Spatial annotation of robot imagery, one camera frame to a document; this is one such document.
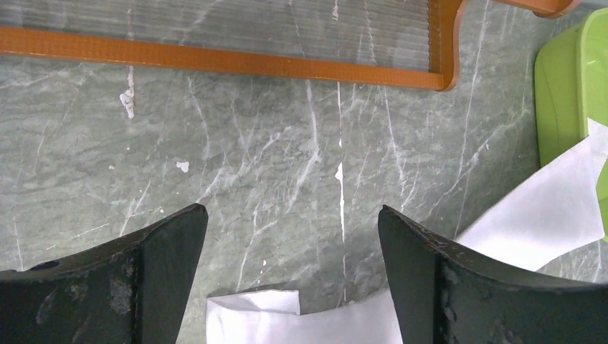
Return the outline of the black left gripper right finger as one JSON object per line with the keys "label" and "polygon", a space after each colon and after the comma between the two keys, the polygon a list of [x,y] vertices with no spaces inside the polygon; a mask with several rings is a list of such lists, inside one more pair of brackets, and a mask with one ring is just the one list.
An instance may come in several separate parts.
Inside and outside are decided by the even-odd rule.
{"label": "black left gripper right finger", "polygon": [[607,341],[606,285],[499,262],[389,206],[378,231],[405,343]]}

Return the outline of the white shirt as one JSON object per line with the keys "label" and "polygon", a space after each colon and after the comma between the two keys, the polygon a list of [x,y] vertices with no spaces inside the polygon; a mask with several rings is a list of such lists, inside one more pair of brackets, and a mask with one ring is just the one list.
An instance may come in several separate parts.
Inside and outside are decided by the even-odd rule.
{"label": "white shirt", "polygon": [[[571,184],[545,166],[451,239],[530,272],[582,246],[559,239]],[[390,290],[334,310],[303,315],[296,291],[268,290],[208,300],[208,343],[405,343]]]}

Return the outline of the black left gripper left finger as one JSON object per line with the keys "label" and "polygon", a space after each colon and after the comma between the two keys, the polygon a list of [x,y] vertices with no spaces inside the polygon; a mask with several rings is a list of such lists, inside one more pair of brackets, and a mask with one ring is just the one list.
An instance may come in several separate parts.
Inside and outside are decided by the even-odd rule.
{"label": "black left gripper left finger", "polygon": [[3,343],[175,343],[208,224],[201,204],[91,249],[1,273]]}

